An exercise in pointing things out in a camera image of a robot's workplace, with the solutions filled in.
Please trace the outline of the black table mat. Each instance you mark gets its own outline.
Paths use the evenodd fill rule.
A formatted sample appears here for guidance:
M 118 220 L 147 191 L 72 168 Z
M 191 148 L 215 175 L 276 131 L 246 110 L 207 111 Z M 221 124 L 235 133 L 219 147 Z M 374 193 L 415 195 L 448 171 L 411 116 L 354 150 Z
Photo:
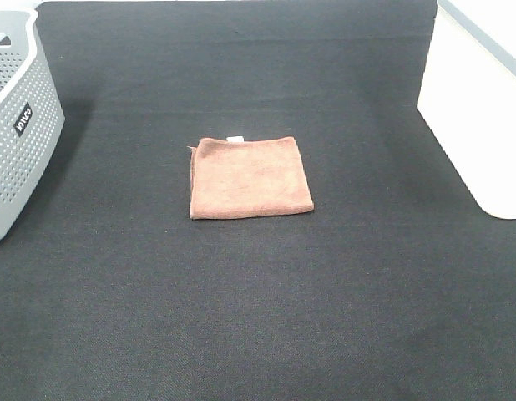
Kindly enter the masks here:
M 417 111 L 433 1 L 45 3 L 65 115 L 0 242 L 0 400 L 516 400 L 516 221 Z M 203 137 L 316 209 L 189 218 Z

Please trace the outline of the grey perforated laundry basket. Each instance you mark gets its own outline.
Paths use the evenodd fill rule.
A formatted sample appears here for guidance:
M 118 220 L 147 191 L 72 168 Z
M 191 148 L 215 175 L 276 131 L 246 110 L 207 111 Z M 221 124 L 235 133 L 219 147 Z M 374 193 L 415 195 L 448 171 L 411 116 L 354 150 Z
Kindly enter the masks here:
M 28 202 L 65 121 L 32 8 L 0 7 L 0 241 Z

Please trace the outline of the folded brown towel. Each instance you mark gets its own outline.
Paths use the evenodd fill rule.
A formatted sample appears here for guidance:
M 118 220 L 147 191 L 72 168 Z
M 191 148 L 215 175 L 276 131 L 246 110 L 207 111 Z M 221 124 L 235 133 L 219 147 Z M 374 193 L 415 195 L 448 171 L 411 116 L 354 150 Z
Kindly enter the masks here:
M 296 140 L 203 138 L 190 149 L 192 220 L 285 216 L 314 210 Z

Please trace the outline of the white box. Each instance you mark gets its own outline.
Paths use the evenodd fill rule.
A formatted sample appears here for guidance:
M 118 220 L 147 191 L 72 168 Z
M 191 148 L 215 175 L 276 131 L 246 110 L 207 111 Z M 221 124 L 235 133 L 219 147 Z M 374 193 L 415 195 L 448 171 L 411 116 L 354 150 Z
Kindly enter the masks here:
M 417 108 L 478 206 L 516 219 L 516 1 L 439 1 Z

